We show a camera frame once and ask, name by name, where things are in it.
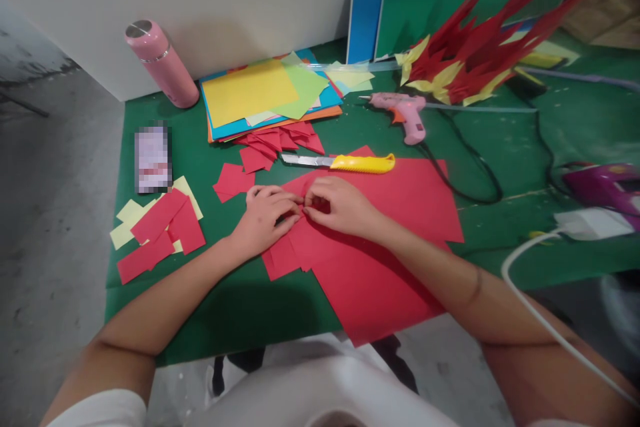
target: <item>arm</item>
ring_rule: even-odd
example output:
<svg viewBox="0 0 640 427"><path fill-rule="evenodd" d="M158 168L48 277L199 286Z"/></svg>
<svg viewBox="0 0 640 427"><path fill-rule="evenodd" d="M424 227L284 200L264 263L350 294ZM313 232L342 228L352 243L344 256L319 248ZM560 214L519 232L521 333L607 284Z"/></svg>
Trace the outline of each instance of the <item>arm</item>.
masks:
<svg viewBox="0 0 640 427"><path fill-rule="evenodd" d="M330 213L313 208L329 202ZM336 177L315 181L305 198L312 220L389 249L482 346L518 425L561 418L592 427L634 425L636 412L578 363L533 318L505 283L444 252L385 217L351 184ZM610 378L638 397L614 367L544 307L553 327Z"/></svg>
<svg viewBox="0 0 640 427"><path fill-rule="evenodd" d="M105 325L49 407L41 426L69 407L105 390L122 388L149 401L155 357L220 279L260 254L299 219L302 199L280 187L256 185L233 233L132 300ZM294 215L277 226L287 212Z"/></svg>

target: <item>paper flame decoration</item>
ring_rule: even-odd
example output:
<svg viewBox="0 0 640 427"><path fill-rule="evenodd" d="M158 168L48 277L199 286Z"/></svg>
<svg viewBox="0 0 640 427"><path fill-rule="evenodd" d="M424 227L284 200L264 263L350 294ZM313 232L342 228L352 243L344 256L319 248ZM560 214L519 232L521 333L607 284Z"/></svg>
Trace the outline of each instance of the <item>paper flame decoration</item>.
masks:
<svg viewBox="0 0 640 427"><path fill-rule="evenodd" d="M558 27L562 17L580 0L566 0L540 17L520 40L504 43L522 25L501 31L503 23L531 0L509 0L500 12L474 26L474 17L461 27L478 0L466 0L433 35L408 53L396 54L402 66L400 85L431 93L439 101L466 107L491 97L508 80L514 66Z"/></svg>

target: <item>hot glue gun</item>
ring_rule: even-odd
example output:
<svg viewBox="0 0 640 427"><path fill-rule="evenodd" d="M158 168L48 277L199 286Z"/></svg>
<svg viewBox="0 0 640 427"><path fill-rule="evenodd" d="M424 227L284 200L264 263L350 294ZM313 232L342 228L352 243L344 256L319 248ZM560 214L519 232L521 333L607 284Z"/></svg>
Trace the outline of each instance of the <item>hot glue gun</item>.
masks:
<svg viewBox="0 0 640 427"><path fill-rule="evenodd" d="M424 97L410 97L406 93L381 92L360 98L369 101L376 108L392 111L392 123L402 122L404 125L407 145L415 145L425 139L427 132L418 114L427 104Z"/></svg>

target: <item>person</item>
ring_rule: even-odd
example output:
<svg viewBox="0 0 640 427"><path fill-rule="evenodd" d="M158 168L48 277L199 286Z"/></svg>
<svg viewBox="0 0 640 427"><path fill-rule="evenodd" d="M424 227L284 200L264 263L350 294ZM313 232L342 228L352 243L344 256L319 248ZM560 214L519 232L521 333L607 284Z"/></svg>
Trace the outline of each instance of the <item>person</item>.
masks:
<svg viewBox="0 0 640 427"><path fill-rule="evenodd" d="M480 343L518 426L637 425L634 407L560 347L501 279L414 235L356 187L327 176L316 179L304 199L277 186L249 190L247 210L230 236L135 298L98 332L41 426L144 425L155 357L209 291L285 235L301 208L322 226L387 248L431 291ZM534 304L564 338L639 397L614 367ZM196 425L455 425L390 374L339 355L262 367L202 414Z"/></svg>

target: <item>concrete floor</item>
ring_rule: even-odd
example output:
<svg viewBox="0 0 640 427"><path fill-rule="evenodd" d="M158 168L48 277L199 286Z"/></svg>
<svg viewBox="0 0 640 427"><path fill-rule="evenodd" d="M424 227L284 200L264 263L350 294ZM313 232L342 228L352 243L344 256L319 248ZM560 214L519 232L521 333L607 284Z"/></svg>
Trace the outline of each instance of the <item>concrete floor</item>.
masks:
<svg viewBox="0 0 640 427"><path fill-rule="evenodd" d="M84 71L0 105L0 425L35 426L103 323L124 105Z"/></svg>
<svg viewBox="0 0 640 427"><path fill-rule="evenodd" d="M103 323L124 108L81 70L12 93L51 113L44 119L0 104L0 425L29 427ZM611 350L611 335L602 334L610 330L600 327L606 318L593 315L593 282L539 293L637 380L629 368L637 359ZM478 345L453 319L398 337L420 394L461 427L513 425ZM202 408L208 364L159 370L147 425L180 425Z"/></svg>

